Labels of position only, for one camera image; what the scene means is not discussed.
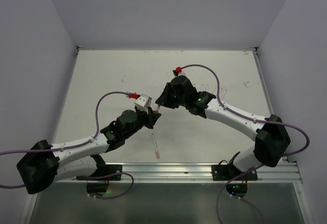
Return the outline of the peach cap pen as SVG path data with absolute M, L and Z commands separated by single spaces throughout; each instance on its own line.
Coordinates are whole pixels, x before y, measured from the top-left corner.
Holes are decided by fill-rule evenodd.
M 155 138 L 155 134 L 154 133 L 152 133 L 152 139 L 153 139 L 153 144 L 154 144 L 156 158 L 157 159 L 160 159 L 160 154 L 159 154 L 159 150 L 158 150 L 158 146 L 157 146 L 157 142 L 156 142 L 156 138 Z

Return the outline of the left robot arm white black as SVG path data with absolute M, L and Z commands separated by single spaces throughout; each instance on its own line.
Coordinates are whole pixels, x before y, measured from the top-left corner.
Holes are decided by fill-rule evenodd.
M 160 117 L 152 109 L 126 110 L 93 136 L 62 144 L 35 143 L 16 165 L 27 192 L 39 193 L 70 177 L 103 178 L 109 171 L 100 155 L 123 146 L 142 128 L 153 129 Z

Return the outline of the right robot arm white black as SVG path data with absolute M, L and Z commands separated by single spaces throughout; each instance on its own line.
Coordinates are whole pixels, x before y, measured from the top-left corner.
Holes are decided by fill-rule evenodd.
M 155 102 L 170 109 L 184 107 L 193 115 L 221 122 L 254 141 L 254 146 L 237 152 L 226 165 L 218 167 L 217 173 L 225 179 L 240 179 L 246 171 L 261 164 L 276 167 L 291 142 L 280 117 L 272 114 L 263 123 L 254 115 L 249 119 L 239 117 L 228 111 L 227 104 L 220 104 L 214 94 L 197 91 L 186 76 L 177 76 L 166 83 Z

